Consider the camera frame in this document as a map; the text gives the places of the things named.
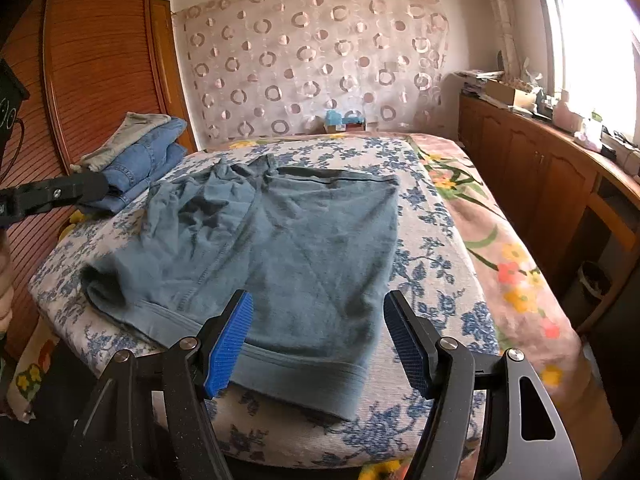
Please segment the stack of books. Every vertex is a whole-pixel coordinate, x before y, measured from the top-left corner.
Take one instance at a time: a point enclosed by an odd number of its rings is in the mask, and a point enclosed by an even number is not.
[[[462,93],[473,96],[484,94],[484,85],[489,79],[498,80],[504,75],[504,70],[485,72],[483,70],[459,70],[454,72],[464,82]]]

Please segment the window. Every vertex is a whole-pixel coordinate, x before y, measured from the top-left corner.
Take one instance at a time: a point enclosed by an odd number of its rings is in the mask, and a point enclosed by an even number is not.
[[[595,111],[609,129],[638,142],[640,23],[628,3],[546,0],[546,4],[550,22],[559,23],[550,28],[553,90],[567,89],[580,113],[588,116]]]

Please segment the pink floral bedspread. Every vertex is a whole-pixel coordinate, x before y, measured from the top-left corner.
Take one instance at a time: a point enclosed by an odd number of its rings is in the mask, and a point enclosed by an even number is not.
[[[465,153],[451,140],[410,138],[471,254],[500,348],[524,351],[562,417],[582,478],[597,478],[621,439],[580,338]]]

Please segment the screw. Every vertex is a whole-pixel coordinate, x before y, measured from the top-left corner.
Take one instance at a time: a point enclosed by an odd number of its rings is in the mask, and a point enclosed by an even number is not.
[[[127,359],[129,359],[129,355],[131,354],[131,352],[129,352],[129,350],[118,350],[114,355],[113,355],[113,359],[114,361],[116,361],[117,363],[123,363],[124,361],[126,361]]]
[[[524,360],[524,352],[519,348],[509,348],[507,350],[507,357],[512,361],[523,361]]]
[[[198,340],[194,337],[185,337],[180,339],[180,348],[183,350],[193,350],[196,348]]]
[[[458,348],[458,342],[452,337],[443,337],[438,343],[440,343],[440,346],[445,350],[455,350]]]

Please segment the blue cloth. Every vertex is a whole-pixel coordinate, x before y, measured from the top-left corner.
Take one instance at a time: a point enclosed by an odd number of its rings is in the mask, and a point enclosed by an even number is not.
[[[119,213],[127,205],[133,202],[142,192],[144,192],[152,182],[164,177],[165,174],[175,168],[186,152],[187,149],[180,144],[169,144],[169,147],[166,149],[164,164],[160,168],[157,168],[151,176],[142,179],[127,192],[109,193],[102,200],[89,202],[87,204],[79,204],[79,209],[85,214],[95,212]]]
[[[278,167],[273,155],[153,184],[123,248],[86,266],[86,296],[164,346],[237,288],[254,322],[231,380],[353,419],[396,250],[398,178]]]
[[[139,182],[156,172],[166,160],[166,150],[187,127],[177,117],[156,126],[138,142],[124,149],[113,162],[102,170],[114,192],[126,193]]]

